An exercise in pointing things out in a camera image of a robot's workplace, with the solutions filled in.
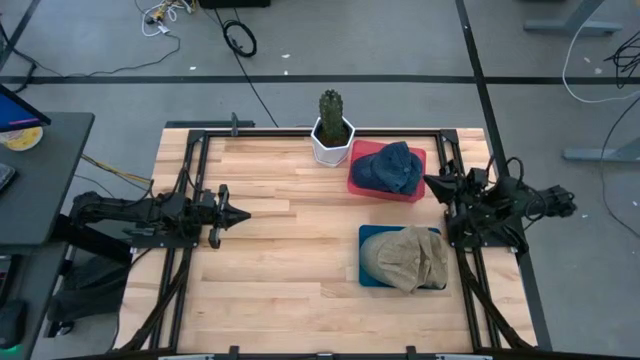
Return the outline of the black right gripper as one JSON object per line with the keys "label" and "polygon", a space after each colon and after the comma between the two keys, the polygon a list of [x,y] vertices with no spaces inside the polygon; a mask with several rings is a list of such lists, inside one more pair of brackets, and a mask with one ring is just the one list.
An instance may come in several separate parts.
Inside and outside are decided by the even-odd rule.
{"label": "black right gripper", "polygon": [[441,204],[477,202],[488,186],[488,169],[473,167],[464,173],[454,160],[449,162],[449,167],[450,174],[423,177],[425,183],[433,188],[432,192],[438,202]]}

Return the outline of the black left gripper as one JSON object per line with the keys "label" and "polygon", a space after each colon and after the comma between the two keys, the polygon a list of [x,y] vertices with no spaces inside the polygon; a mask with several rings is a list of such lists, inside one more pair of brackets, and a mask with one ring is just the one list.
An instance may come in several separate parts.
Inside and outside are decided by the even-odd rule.
{"label": "black left gripper", "polygon": [[221,246],[220,232],[251,218],[247,211],[238,209],[229,203],[229,190],[226,184],[219,186],[219,190],[214,194],[210,189],[204,191],[202,195],[202,207],[204,208],[205,225],[211,225],[208,241],[212,248],[219,249]]}

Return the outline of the pink red plastic tray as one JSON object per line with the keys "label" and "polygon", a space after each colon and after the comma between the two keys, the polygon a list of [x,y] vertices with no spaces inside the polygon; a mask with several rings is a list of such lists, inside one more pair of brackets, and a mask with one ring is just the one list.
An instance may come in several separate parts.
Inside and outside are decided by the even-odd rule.
{"label": "pink red plastic tray", "polygon": [[347,189],[351,194],[372,197],[377,199],[384,199],[398,202],[415,203],[421,200],[425,196],[425,183],[423,180],[419,182],[416,190],[411,195],[396,194],[372,189],[361,188],[354,183],[352,169],[355,162],[367,155],[371,155],[379,152],[385,143],[367,141],[367,140],[355,140],[351,151],[350,169],[347,180]]}

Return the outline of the white faceted plant pot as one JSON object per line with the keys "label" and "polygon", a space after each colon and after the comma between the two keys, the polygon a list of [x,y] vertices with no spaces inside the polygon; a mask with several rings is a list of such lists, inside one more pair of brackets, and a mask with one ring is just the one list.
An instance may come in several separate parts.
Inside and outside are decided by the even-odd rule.
{"label": "white faceted plant pot", "polygon": [[314,158],[318,163],[328,167],[337,167],[348,157],[354,141],[355,128],[345,117],[342,117],[342,124],[347,129],[347,143],[342,146],[327,147],[317,136],[321,128],[321,118],[317,118],[311,131],[311,141]]}

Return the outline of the green cactus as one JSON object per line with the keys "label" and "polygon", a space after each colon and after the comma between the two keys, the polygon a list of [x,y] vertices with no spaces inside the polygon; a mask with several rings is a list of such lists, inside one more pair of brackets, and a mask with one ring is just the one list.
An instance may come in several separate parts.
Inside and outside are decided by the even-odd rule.
{"label": "green cactus", "polygon": [[343,100],[334,89],[326,90],[319,99],[320,125],[318,139],[325,147],[344,146],[349,130],[343,121]]}

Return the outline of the grey desk leg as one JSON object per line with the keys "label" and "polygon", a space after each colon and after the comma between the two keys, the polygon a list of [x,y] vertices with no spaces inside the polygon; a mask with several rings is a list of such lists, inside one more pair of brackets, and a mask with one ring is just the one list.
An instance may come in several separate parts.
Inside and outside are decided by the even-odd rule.
{"label": "grey desk leg", "polygon": [[640,163],[640,137],[618,148],[567,148],[562,157],[571,161]]}
{"label": "grey desk leg", "polygon": [[582,0],[578,7],[564,20],[534,19],[524,22],[523,29],[566,36],[600,37],[610,36],[623,29],[616,22],[592,20],[592,16],[602,6],[604,0]]}

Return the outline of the black bag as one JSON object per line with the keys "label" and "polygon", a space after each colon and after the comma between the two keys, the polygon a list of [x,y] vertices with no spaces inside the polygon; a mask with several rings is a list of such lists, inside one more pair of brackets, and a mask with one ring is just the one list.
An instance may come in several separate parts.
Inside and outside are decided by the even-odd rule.
{"label": "black bag", "polygon": [[51,299],[47,319],[72,322],[116,312],[122,303],[128,274],[128,265],[105,257],[90,258],[67,274]]}

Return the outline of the black desk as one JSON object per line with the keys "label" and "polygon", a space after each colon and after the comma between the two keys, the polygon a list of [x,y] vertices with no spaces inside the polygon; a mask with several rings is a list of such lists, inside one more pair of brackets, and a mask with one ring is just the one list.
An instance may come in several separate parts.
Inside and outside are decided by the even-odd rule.
{"label": "black desk", "polygon": [[0,145],[0,163],[17,177],[0,192],[0,246],[37,246],[55,227],[95,120],[92,113],[51,113],[35,147],[16,152]]}

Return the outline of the black box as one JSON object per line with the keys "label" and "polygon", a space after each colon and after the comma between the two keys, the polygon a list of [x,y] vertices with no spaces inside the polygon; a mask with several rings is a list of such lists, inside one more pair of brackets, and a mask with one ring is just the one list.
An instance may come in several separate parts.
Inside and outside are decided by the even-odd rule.
{"label": "black box", "polygon": [[271,0],[198,0],[204,9],[217,8],[265,8],[271,5]]}

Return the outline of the yellow white round disc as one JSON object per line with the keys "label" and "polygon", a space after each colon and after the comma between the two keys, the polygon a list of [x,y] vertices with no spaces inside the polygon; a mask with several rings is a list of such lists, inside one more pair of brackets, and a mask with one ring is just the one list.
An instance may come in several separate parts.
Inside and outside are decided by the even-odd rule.
{"label": "yellow white round disc", "polygon": [[35,147],[43,134],[43,128],[40,126],[4,132],[0,133],[0,144],[12,151],[26,151]]}

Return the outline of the dark grey device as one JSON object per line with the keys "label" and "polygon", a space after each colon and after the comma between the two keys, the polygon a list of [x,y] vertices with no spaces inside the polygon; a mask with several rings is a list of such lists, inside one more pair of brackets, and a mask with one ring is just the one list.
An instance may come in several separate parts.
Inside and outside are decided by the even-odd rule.
{"label": "dark grey device", "polygon": [[10,186],[16,175],[17,172],[13,167],[0,163],[0,193]]}

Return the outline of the computer monitor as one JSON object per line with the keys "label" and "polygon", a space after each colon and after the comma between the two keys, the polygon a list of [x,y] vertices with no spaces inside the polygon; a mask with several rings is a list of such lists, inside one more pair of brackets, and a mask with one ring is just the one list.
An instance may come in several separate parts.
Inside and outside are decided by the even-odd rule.
{"label": "computer monitor", "polygon": [[51,120],[14,92],[0,85],[0,133],[48,126]]}

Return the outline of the black device with light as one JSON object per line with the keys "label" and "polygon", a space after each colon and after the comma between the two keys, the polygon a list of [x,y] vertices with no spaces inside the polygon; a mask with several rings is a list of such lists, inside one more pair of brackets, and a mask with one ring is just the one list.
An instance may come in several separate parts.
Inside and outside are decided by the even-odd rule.
{"label": "black device with light", "polygon": [[10,300],[0,307],[0,360],[27,360],[31,330],[27,301]]}

